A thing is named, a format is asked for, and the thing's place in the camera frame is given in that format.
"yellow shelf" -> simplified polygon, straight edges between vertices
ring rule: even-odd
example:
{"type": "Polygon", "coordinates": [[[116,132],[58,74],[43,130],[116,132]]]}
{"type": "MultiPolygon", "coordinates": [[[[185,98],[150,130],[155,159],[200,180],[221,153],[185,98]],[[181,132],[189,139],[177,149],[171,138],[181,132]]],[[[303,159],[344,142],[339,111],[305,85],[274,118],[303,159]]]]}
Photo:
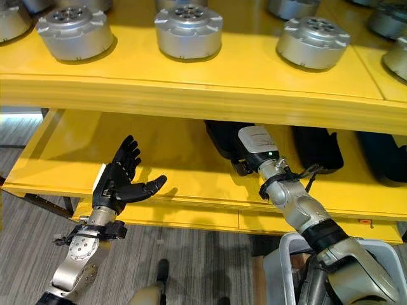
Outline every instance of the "yellow shelf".
{"type": "MultiPolygon", "coordinates": [[[[318,15],[333,19],[324,3],[318,15]]],[[[384,100],[355,48],[329,71],[306,72],[276,54],[284,22],[265,1],[210,6],[224,16],[223,44],[204,62],[160,53],[151,0],[115,1],[118,43],[93,62],[56,61],[33,31],[0,48],[0,103],[407,134],[407,103],[384,100]]]]}
{"type": "MultiPolygon", "coordinates": [[[[302,168],[291,129],[266,125],[293,171],[302,168]]],[[[89,198],[101,163],[111,161],[132,134],[141,149],[136,180],[168,177],[154,203],[189,207],[279,212],[259,195],[257,175],[239,177],[214,148],[201,120],[93,111],[50,111],[10,172],[4,188],[17,195],[54,194],[89,198]]],[[[345,166],[320,175],[311,190],[339,218],[407,220],[407,187],[377,183],[354,132],[338,130],[345,166]]],[[[407,137],[397,137],[407,144],[407,137]]]]}
{"type": "MultiPolygon", "coordinates": [[[[90,199],[80,201],[74,220],[90,215],[90,199]]],[[[204,207],[167,206],[156,203],[128,204],[118,220],[126,224],[148,226],[187,227],[216,231],[232,231],[252,234],[282,235],[294,229],[284,218],[275,213],[223,210],[204,207]]],[[[336,219],[350,236],[376,238],[391,244],[403,243],[395,222],[377,220],[373,225],[361,224],[357,219],[336,219]]]]}
{"type": "Polygon", "coordinates": [[[329,0],[325,1],[325,4],[331,13],[335,13],[338,25],[352,35],[356,53],[385,99],[407,102],[407,81],[394,77],[382,64],[382,56],[394,42],[367,28],[368,18],[373,9],[344,0],[329,0]]]}

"cylindrical motor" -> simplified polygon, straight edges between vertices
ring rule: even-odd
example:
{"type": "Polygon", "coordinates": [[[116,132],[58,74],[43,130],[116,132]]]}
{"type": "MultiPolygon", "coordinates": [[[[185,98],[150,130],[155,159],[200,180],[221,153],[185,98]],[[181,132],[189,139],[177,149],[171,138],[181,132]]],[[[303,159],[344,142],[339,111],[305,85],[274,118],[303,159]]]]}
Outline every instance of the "cylindrical motor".
{"type": "Polygon", "coordinates": [[[203,6],[186,4],[161,10],[155,25],[158,46],[172,57],[209,57],[221,47],[223,18],[203,6]]]}
{"type": "Polygon", "coordinates": [[[59,8],[67,6],[86,6],[92,13],[97,11],[108,11],[113,6],[113,0],[55,0],[59,8]]]}
{"type": "Polygon", "coordinates": [[[353,3],[357,3],[360,5],[364,5],[364,6],[374,7],[374,6],[378,5],[379,3],[381,3],[383,0],[349,0],[349,1],[352,1],[353,3]]]}
{"type": "Polygon", "coordinates": [[[383,56],[383,62],[394,73],[407,81],[407,36],[399,37],[383,56]]]}
{"type": "Polygon", "coordinates": [[[281,19],[289,20],[314,16],[321,0],[268,0],[268,11],[281,19]]]}
{"type": "Polygon", "coordinates": [[[107,17],[85,6],[53,10],[38,20],[38,34],[59,60],[82,60],[102,53],[113,43],[107,17]]]}
{"type": "Polygon", "coordinates": [[[277,43],[277,52],[297,65],[328,69],[341,58],[350,35],[333,22],[317,17],[291,19],[277,43]]]}
{"type": "Polygon", "coordinates": [[[379,4],[369,17],[368,26],[373,32],[391,39],[407,35],[407,4],[379,4]]]}
{"type": "Polygon", "coordinates": [[[25,33],[31,26],[28,12],[17,1],[0,1],[0,43],[25,33]]]}
{"type": "Polygon", "coordinates": [[[181,4],[197,4],[202,6],[208,6],[208,0],[155,0],[155,8],[157,12],[161,11],[162,9],[169,10],[173,8],[175,5],[181,4]]]}
{"type": "Polygon", "coordinates": [[[36,14],[49,8],[52,4],[51,0],[22,0],[25,7],[32,14],[36,14]]]}

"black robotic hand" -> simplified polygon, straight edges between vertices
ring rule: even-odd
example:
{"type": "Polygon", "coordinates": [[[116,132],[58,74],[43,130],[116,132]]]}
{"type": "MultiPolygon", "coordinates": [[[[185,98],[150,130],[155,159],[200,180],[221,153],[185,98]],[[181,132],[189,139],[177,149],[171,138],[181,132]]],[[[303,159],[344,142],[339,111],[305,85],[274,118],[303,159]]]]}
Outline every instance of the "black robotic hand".
{"type": "Polygon", "coordinates": [[[145,200],[166,183],[162,175],[147,183],[132,184],[135,168],[140,164],[140,149],[133,136],[129,135],[119,147],[111,163],[105,167],[93,191],[92,207],[109,207],[119,215],[127,203],[145,200]]]}

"robotic hand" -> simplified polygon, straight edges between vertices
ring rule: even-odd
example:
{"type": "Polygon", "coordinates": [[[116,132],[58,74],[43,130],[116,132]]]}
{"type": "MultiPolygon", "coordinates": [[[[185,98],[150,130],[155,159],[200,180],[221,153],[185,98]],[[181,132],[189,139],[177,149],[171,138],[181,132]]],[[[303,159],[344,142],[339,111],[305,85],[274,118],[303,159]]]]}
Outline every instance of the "robotic hand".
{"type": "Polygon", "coordinates": [[[102,166],[93,190],[89,219],[70,235],[56,241],[69,245],[67,257],[53,275],[37,305],[73,305],[94,282],[97,269],[109,253],[110,240],[124,238],[124,222],[115,220],[127,203],[148,199],[166,183],[166,176],[131,184],[140,164],[137,142],[129,135],[111,163],[102,166]]]}
{"type": "Polygon", "coordinates": [[[260,196],[281,209],[286,221],[317,253],[328,272],[328,292],[338,304],[399,304],[399,292],[379,263],[311,197],[281,158],[262,126],[206,121],[219,153],[240,175],[258,172],[264,180],[260,196]]]}

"white plastic bin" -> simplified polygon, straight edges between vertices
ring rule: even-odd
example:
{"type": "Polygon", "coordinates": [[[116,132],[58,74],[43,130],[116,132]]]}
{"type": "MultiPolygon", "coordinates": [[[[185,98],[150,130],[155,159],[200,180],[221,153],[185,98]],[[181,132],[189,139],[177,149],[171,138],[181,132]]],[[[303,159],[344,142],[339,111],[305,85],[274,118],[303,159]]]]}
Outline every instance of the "white plastic bin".
{"type": "MultiPolygon", "coordinates": [[[[358,242],[376,257],[393,279],[400,293],[400,304],[407,304],[406,278],[396,251],[380,240],[358,240],[358,242]]],[[[268,305],[296,305],[290,254],[310,250],[310,246],[301,235],[287,233],[281,238],[279,249],[265,257],[263,268],[266,274],[268,305]]]]}

